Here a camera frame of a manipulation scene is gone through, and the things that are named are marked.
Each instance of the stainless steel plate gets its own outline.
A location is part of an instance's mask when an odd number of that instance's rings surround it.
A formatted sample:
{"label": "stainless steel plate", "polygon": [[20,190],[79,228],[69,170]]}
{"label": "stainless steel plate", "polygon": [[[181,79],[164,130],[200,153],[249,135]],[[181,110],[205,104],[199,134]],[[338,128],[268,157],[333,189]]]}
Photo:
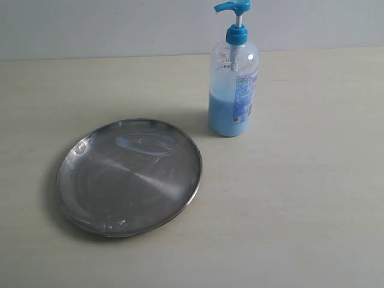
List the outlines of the stainless steel plate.
{"label": "stainless steel plate", "polygon": [[56,179],[60,206],[75,224],[110,237],[160,227],[193,199],[202,173],[195,143],[161,121],[101,127],[68,153]]}

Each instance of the plastic bottle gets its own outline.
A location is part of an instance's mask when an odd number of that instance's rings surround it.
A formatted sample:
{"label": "plastic bottle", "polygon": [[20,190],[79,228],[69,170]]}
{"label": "plastic bottle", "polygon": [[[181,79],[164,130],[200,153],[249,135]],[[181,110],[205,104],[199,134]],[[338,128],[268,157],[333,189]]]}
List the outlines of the plastic bottle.
{"label": "plastic bottle", "polygon": [[236,14],[226,40],[211,53],[209,126],[226,137],[240,135],[250,125],[259,71],[259,53],[247,41],[248,31],[242,24],[242,15],[250,8],[250,0],[232,0],[214,7],[216,12],[232,10]]}

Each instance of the blue pump head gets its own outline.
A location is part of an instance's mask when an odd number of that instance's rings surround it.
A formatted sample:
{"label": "blue pump head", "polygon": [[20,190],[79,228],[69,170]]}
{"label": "blue pump head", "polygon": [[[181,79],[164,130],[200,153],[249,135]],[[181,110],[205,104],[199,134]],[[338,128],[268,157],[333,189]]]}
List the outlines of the blue pump head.
{"label": "blue pump head", "polygon": [[227,43],[231,45],[243,45],[247,42],[248,31],[242,24],[242,15],[251,9],[250,0],[231,0],[214,7],[216,12],[232,10],[236,14],[236,24],[227,30]]}

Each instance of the white table surface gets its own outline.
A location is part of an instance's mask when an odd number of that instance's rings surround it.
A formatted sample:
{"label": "white table surface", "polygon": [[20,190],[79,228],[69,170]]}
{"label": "white table surface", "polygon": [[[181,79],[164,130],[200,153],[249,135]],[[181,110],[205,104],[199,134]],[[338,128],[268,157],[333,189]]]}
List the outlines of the white table surface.
{"label": "white table surface", "polygon": [[[207,127],[208,57],[0,63],[0,287],[384,287],[384,47],[261,53],[250,130]],[[150,117],[201,150],[167,225],[101,240],[54,204],[87,132]]]}

